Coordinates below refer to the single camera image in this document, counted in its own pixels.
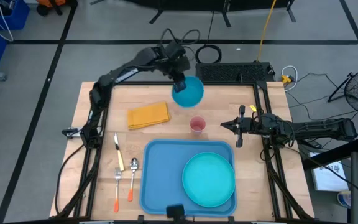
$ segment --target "fork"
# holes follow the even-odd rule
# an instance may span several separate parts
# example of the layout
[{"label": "fork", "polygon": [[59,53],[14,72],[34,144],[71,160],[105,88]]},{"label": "fork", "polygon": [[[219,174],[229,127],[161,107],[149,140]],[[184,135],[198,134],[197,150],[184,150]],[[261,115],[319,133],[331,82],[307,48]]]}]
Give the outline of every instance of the fork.
[{"label": "fork", "polygon": [[116,203],[114,204],[114,211],[118,212],[119,206],[118,206],[118,183],[121,179],[121,170],[119,167],[116,167],[116,181],[117,181],[117,187],[116,187]]}]

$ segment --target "silver spoon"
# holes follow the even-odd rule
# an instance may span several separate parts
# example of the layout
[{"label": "silver spoon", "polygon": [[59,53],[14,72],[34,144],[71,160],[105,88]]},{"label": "silver spoon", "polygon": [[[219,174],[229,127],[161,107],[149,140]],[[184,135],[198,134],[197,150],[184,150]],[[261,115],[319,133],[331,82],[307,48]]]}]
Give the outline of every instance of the silver spoon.
[{"label": "silver spoon", "polygon": [[129,190],[129,195],[128,195],[128,202],[132,201],[135,171],[137,170],[138,167],[139,167],[139,161],[136,158],[132,158],[131,159],[132,180],[131,180],[131,189]]}]

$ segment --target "folded cloth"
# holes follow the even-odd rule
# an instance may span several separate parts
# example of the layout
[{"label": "folded cloth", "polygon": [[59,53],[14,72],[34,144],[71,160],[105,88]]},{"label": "folded cloth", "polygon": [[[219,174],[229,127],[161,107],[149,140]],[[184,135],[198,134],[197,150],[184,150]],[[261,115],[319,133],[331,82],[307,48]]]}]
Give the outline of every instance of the folded cloth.
[{"label": "folded cloth", "polygon": [[153,124],[160,124],[171,119],[166,102],[154,103],[141,108],[128,110],[128,129],[144,128]]}]

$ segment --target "gray floor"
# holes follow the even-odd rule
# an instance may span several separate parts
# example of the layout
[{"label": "gray floor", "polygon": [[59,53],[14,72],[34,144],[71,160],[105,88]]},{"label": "gray floor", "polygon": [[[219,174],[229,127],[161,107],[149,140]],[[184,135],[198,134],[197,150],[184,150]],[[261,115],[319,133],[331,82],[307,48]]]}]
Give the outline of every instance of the gray floor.
[{"label": "gray floor", "polygon": [[[358,0],[346,0],[358,26]],[[169,27],[177,36],[199,29],[206,39],[211,19],[209,12],[164,12],[154,25],[148,21],[156,13],[125,1],[106,0],[94,6],[80,1],[68,32],[68,40],[148,40],[159,39]],[[14,32],[17,40],[60,39],[69,9],[63,16],[54,13],[40,17],[31,7],[24,30]],[[228,29],[220,14],[212,25],[211,39],[258,40],[269,10],[229,13]],[[292,23],[287,12],[277,9],[266,33],[268,40],[357,40],[339,0],[296,0]],[[191,46],[197,49],[200,45]],[[32,139],[24,168],[14,192],[5,222],[47,218],[62,163],[66,139],[60,134],[70,126],[81,82],[95,81],[100,75],[130,60],[146,45],[65,45],[51,82],[42,114]],[[222,62],[251,62],[258,45],[219,45]],[[0,82],[0,204],[29,128],[35,106],[45,82],[56,45],[8,45],[0,71],[8,80]],[[214,52],[202,53],[203,61],[213,61]],[[358,45],[265,45],[263,62],[270,62],[277,73],[294,65],[299,76],[327,73],[338,85],[349,72],[358,72]],[[195,62],[187,75],[195,74]],[[141,73],[133,80],[164,80],[158,72]],[[300,101],[329,95],[334,90],[324,77],[309,76],[291,93]],[[288,96],[289,105],[296,102]],[[352,111],[345,99],[325,100],[307,105],[312,118],[326,118]],[[304,108],[291,108],[294,121],[308,121]],[[358,132],[358,115],[353,120]],[[332,141],[326,147],[344,144]],[[336,203],[336,193],[317,192],[310,173],[306,173],[316,217],[327,221],[346,221],[346,209]]]}]

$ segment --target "wooden table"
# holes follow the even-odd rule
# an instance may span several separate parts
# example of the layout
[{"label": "wooden table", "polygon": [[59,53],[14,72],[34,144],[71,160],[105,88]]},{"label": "wooden table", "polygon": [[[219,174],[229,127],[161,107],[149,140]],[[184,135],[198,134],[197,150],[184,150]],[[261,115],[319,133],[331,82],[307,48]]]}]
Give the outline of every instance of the wooden table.
[{"label": "wooden table", "polygon": [[[88,118],[90,109],[88,97],[92,86],[93,83],[91,82],[84,82],[81,86],[73,118],[72,126],[74,127],[82,127]],[[220,127],[221,122],[233,120],[238,115],[240,105],[255,105],[253,88],[251,86],[205,86],[202,102],[192,109],[184,109],[174,103],[171,97],[171,88],[172,86],[164,85],[120,85],[113,89],[99,165],[92,219],[136,220],[138,215],[144,215],[146,220],[167,219],[166,216],[149,215],[139,205],[145,145],[153,139],[209,139],[225,141],[234,150],[237,189],[237,209],[233,214],[235,220],[273,220],[268,174],[265,162],[259,158],[259,153],[262,150],[260,136],[245,134],[243,137],[244,146],[236,148],[236,136],[226,128]],[[268,94],[273,113],[284,120],[291,120],[282,83],[268,83]],[[260,97],[264,108],[265,103],[261,91]],[[128,130],[126,119],[128,109],[160,101],[166,101],[168,104],[169,113],[172,116],[169,122],[134,131]],[[251,112],[251,109],[247,106],[245,116],[251,116]],[[189,127],[190,118],[194,115],[203,116],[207,124],[202,135],[198,137],[191,134]],[[118,166],[113,138],[115,132],[118,135],[126,167],[120,181],[120,210],[118,213],[113,211],[116,190],[114,168]],[[65,158],[81,145],[80,138],[69,140]],[[305,211],[314,216],[300,155],[289,149],[281,149],[281,152],[289,191]],[[85,150],[83,149],[73,156],[62,172],[58,199],[60,210],[78,188],[84,154]],[[140,160],[140,169],[135,173],[134,200],[128,202],[127,196],[131,184],[129,162],[133,157]],[[281,216],[284,217],[285,209],[282,194],[278,188],[277,195]],[[87,199],[88,193],[85,193],[81,207],[82,215],[85,214]],[[52,205],[50,214],[55,215],[54,205]],[[227,220],[227,217],[195,217],[195,220]]]}]

